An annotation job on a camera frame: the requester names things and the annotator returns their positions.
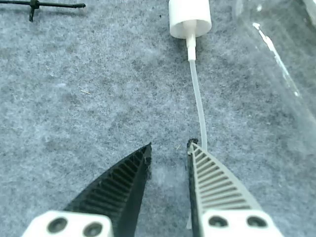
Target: white pump cap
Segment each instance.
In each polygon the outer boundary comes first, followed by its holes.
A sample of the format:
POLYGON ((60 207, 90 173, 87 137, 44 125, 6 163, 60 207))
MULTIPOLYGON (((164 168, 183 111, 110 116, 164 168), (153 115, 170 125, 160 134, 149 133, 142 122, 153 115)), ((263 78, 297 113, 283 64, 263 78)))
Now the white pump cap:
POLYGON ((196 37, 212 28, 209 0, 170 0, 170 34, 187 39, 189 61, 196 59, 196 37))

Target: clear plastic bottle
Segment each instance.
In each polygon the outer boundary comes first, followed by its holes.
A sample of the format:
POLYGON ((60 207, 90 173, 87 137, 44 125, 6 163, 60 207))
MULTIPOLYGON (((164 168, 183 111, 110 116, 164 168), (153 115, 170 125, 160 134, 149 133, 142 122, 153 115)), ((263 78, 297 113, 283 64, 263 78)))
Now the clear plastic bottle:
POLYGON ((239 34, 253 45, 267 79, 316 141, 316 27, 303 1, 236 0, 239 34))

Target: ribbed gripper pad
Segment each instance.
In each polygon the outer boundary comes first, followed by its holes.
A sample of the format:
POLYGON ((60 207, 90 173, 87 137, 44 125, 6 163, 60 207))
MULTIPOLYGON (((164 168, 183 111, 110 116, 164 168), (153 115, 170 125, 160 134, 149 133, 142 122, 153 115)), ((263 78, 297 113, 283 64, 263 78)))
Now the ribbed gripper pad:
POLYGON ((194 236, 199 236, 200 222, 210 209, 259 209, 260 205, 241 181, 218 159, 189 141, 188 168, 194 236))
POLYGON ((134 236, 145 183, 150 176, 148 144, 112 166, 83 190, 64 210, 106 215, 115 237, 134 236))

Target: black plastic sprue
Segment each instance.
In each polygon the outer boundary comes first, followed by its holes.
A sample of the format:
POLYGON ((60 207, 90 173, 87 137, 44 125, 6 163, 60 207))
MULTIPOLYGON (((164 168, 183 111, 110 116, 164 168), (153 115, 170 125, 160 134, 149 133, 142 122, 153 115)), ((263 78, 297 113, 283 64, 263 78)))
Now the black plastic sprue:
POLYGON ((39 2, 37 0, 30 1, 9 1, 9 0, 0 0, 0 3, 7 4, 18 4, 18 5, 29 5, 31 7, 29 20, 33 22, 34 11, 39 9, 40 6, 54 6, 54 7, 67 7, 67 8, 83 8, 85 7, 84 3, 78 4, 63 4, 63 3, 51 3, 51 2, 39 2))

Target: gray carpet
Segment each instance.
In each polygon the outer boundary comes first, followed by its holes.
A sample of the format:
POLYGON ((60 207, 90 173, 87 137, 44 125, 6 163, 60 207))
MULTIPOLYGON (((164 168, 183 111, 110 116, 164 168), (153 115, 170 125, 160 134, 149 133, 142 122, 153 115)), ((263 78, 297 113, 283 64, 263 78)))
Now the gray carpet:
MULTIPOLYGON (((1 236, 20 236, 149 142, 153 178, 135 236, 192 236, 186 143, 199 137, 199 124, 167 0, 86 4, 43 7, 34 23, 28 7, 0 5, 1 236)), ((285 236, 313 237, 315 142, 237 33, 233 4, 212 0, 213 29, 197 40, 209 151, 285 236)))

